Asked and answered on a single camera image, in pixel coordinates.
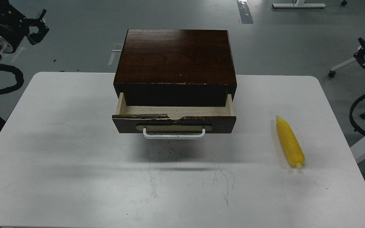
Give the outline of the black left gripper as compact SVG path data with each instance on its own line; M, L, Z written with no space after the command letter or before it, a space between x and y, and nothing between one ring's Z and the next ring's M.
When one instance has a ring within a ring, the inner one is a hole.
M49 32L49 28L45 25L40 26L40 22L46 22L44 19L47 10L42 9L37 18L27 18L22 13L17 19L17 36L22 40L26 37L31 45L40 43ZM37 32L30 32L31 27L36 27Z

